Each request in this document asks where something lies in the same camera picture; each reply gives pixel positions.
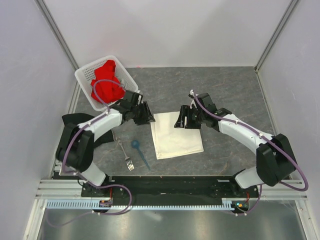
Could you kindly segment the white cloth napkin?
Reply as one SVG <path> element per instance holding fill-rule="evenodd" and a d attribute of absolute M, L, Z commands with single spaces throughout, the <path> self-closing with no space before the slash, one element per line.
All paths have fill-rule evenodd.
<path fill-rule="evenodd" d="M 154 114 L 155 122 L 152 122 L 150 127 L 158 160 L 204 151 L 200 130 L 175 128 L 178 117 L 178 111 Z"/>

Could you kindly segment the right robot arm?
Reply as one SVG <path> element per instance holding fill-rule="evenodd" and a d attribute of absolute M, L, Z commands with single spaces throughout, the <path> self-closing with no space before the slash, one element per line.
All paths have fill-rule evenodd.
<path fill-rule="evenodd" d="M 235 197 L 247 188 L 265 184 L 273 187 L 296 170 L 297 161 L 288 138 L 272 135 L 244 123 L 226 108 L 217 108 L 208 93 L 194 96 L 190 105 L 182 105 L 174 127 L 199 130 L 202 125 L 237 140 L 256 156 L 256 165 L 236 173 L 229 184 Z"/>

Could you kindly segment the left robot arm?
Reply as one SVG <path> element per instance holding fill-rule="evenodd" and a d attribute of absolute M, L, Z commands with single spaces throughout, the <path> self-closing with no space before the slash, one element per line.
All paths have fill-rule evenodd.
<path fill-rule="evenodd" d="M 130 120 L 138 126 L 155 122 L 143 95 L 129 90 L 98 116 L 63 115 L 64 128 L 55 153 L 55 158 L 62 162 L 61 171 L 67 173 L 66 167 L 72 168 L 74 174 L 92 184 L 95 194 L 106 196 L 110 191 L 108 175 L 93 162 L 96 143 L 105 143 L 107 133 Z"/>

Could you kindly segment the blue plastic spoon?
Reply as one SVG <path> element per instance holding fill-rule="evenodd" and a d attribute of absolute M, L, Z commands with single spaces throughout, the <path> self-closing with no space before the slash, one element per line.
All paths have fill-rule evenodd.
<path fill-rule="evenodd" d="M 150 168 L 150 166 L 149 166 L 149 164 L 148 164 L 148 162 L 147 162 L 144 154 L 142 153 L 142 151 L 141 151 L 141 149 L 140 149 L 140 143 L 139 143 L 139 141 L 138 141 L 138 140 L 133 140 L 133 141 L 131 142 L 131 147 L 137 150 L 138 154 L 140 155 L 140 157 L 141 157 L 141 159 L 143 160 L 144 164 L 146 165 L 147 169 L 150 171 L 151 168 Z"/>

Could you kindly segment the grey cloth in basket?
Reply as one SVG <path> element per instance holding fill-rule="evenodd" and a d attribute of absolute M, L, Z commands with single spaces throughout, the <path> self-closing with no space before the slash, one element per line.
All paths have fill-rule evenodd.
<path fill-rule="evenodd" d="M 126 91 L 126 90 L 127 90 L 127 82 L 126 82 L 126 80 L 123 79 L 123 78 L 120 78 L 120 79 L 119 79 L 119 82 L 120 82 L 120 84 L 121 84 L 122 89 L 123 89 L 124 91 Z"/>

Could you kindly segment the silver metal fork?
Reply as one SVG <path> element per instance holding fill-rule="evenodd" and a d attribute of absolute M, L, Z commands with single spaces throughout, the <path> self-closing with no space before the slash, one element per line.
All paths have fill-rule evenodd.
<path fill-rule="evenodd" d="M 120 145 L 120 148 L 122 149 L 123 151 L 123 154 L 124 154 L 124 161 L 127 165 L 127 168 L 129 169 L 129 171 L 133 171 L 135 168 L 134 168 L 134 164 L 131 160 L 131 158 L 127 155 L 127 153 L 125 152 L 125 149 L 123 147 L 123 144 L 122 144 L 122 141 L 119 137 L 116 137 L 116 141 L 118 142 L 118 144 Z"/>

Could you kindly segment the red cloth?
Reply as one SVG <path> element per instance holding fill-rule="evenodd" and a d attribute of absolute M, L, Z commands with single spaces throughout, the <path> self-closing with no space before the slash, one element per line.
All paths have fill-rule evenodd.
<path fill-rule="evenodd" d="M 106 63 L 95 69 L 95 79 L 91 80 L 90 85 L 94 87 L 95 91 L 92 90 L 91 97 L 96 100 L 98 103 L 110 104 L 116 102 L 124 97 L 125 91 L 121 87 L 121 83 L 115 75 L 116 72 L 116 63 L 114 60 L 107 60 Z"/>

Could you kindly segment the black cloth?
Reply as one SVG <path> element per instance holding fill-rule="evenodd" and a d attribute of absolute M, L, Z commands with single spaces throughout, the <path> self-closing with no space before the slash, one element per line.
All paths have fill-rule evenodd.
<path fill-rule="evenodd" d="M 78 125 L 80 123 L 87 122 L 91 119 L 93 119 L 94 116 L 87 114 L 87 113 L 70 113 L 70 114 L 65 114 L 62 116 L 62 121 L 64 125 L 67 125 L 69 123 Z M 101 137 L 99 137 L 95 142 L 94 142 L 94 148 L 97 148 L 101 146 L 102 144 L 106 143 L 112 143 L 115 141 L 114 134 L 112 130 L 109 130 L 105 134 L 103 134 Z"/>

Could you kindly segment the white plastic basket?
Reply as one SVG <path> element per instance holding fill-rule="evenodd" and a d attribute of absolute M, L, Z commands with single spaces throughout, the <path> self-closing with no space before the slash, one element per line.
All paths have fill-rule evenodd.
<path fill-rule="evenodd" d="M 99 112 L 120 100 L 125 91 L 139 91 L 136 82 L 113 55 L 77 69 L 74 75 L 93 109 Z"/>

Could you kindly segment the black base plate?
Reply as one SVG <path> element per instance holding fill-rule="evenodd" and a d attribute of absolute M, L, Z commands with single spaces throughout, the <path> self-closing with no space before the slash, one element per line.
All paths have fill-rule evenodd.
<path fill-rule="evenodd" d="M 221 205 L 223 199 L 258 197 L 256 185 L 236 186 L 231 176 L 113 176 L 110 189 L 85 183 L 82 197 L 111 197 L 115 206 L 200 206 Z"/>

